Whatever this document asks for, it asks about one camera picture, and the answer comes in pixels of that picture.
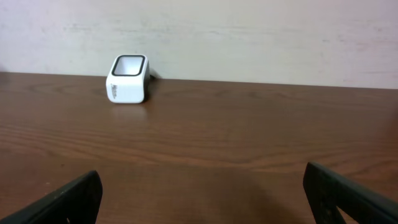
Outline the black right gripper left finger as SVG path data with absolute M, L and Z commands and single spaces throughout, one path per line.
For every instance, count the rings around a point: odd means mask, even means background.
M 100 176 L 92 170 L 1 219 L 1 224 L 95 223 L 102 194 Z

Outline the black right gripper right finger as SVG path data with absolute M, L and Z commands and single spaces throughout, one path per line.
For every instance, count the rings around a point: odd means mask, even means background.
M 340 211 L 358 223 L 397 223 L 397 203 L 320 164 L 306 166 L 303 187 L 317 224 L 344 223 Z

